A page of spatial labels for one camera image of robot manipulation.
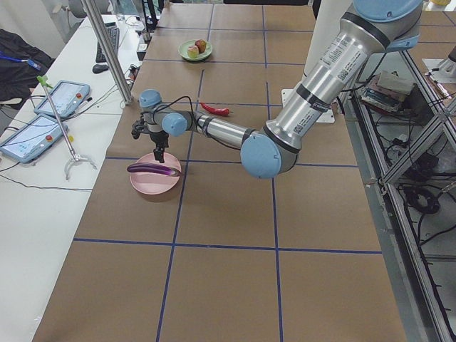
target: electronic equipment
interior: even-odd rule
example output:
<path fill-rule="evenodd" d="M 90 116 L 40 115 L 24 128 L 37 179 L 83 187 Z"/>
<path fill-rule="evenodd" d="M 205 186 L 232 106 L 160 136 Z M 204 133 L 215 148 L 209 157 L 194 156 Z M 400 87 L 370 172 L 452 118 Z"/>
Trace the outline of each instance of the electronic equipment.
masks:
<path fill-rule="evenodd" d="M 108 26 L 106 27 L 106 31 L 108 31 L 109 42 L 114 49 L 114 52 L 117 53 L 119 50 L 119 36 L 120 30 L 117 26 Z M 103 63 L 106 62 L 106 57 L 103 55 L 103 51 L 101 50 L 100 43 L 97 43 L 97 54 L 95 57 L 96 63 Z"/>
<path fill-rule="evenodd" d="M 90 86 L 84 83 L 70 81 L 59 81 L 52 88 L 50 95 L 56 105 L 57 113 L 61 118 L 67 118 L 74 113 L 77 107 L 86 99 L 90 93 Z M 54 116 L 51 104 L 47 98 L 43 99 L 33 110 L 36 114 Z"/>
<path fill-rule="evenodd" d="M 27 163 L 39 157 L 61 137 L 62 130 L 56 119 L 39 114 L 0 143 L 0 151 L 19 162 Z"/>

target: green handle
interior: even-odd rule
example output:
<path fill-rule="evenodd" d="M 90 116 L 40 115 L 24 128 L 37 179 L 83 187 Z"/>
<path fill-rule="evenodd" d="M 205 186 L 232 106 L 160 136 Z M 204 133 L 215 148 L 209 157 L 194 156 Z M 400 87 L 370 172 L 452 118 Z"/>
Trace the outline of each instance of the green handle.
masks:
<path fill-rule="evenodd" d="M 53 86 L 50 85 L 49 83 L 47 83 L 47 80 L 48 80 L 48 76 L 44 75 L 44 76 L 36 76 L 36 79 L 38 80 L 38 82 L 43 86 L 43 87 L 48 87 L 48 88 L 52 88 Z"/>

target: robotic arm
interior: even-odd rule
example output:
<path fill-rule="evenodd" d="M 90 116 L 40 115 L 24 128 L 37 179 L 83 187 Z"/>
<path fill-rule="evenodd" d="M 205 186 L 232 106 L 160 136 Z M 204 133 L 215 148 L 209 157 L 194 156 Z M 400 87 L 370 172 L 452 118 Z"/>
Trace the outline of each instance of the robotic arm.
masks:
<path fill-rule="evenodd" d="M 167 134 L 186 130 L 238 147 L 247 172 L 272 178 L 296 163 L 301 139 L 373 53 L 412 48 L 418 42 L 422 0 L 353 0 L 341 18 L 341 30 L 309 76 L 299 82 L 288 103 L 260 131 L 227 123 L 201 112 L 176 111 L 161 102 L 156 90 L 140 96 L 144 110 L 133 125 L 133 137 L 148 133 L 162 158 Z"/>

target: red apple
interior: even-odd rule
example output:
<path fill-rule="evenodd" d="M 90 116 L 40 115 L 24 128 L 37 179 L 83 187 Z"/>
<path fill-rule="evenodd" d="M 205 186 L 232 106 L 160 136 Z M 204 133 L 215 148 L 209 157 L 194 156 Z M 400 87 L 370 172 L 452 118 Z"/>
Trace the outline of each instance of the red apple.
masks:
<path fill-rule="evenodd" d="M 196 58 L 198 57 L 198 54 L 200 53 L 200 50 L 196 45 L 191 45 L 187 49 L 187 55 L 189 58 Z"/>
<path fill-rule="evenodd" d="M 199 53 L 203 53 L 206 51 L 206 41 L 204 39 L 198 39 L 195 41 L 195 45 L 198 47 Z"/>

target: blue lanyard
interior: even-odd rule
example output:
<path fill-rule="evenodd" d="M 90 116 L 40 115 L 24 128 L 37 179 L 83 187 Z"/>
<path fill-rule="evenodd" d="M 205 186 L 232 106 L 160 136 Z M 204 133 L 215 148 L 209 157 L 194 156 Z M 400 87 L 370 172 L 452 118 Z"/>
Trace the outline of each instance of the blue lanyard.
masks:
<path fill-rule="evenodd" d="M 41 70 L 41 66 L 37 62 L 32 61 L 30 58 L 29 59 L 13 58 L 13 57 L 9 57 L 9 56 L 5 55 L 3 53 L 3 51 L 0 51 L 0 59 L 6 59 L 6 60 L 12 61 L 12 62 L 27 62 L 27 64 L 29 64 L 32 68 L 34 68 L 38 71 Z"/>
<path fill-rule="evenodd" d="M 13 62 L 27 62 L 26 59 L 18 59 L 18 58 L 13 58 L 5 55 L 3 51 L 0 51 L 0 59 L 6 59 L 8 61 L 13 61 Z"/>

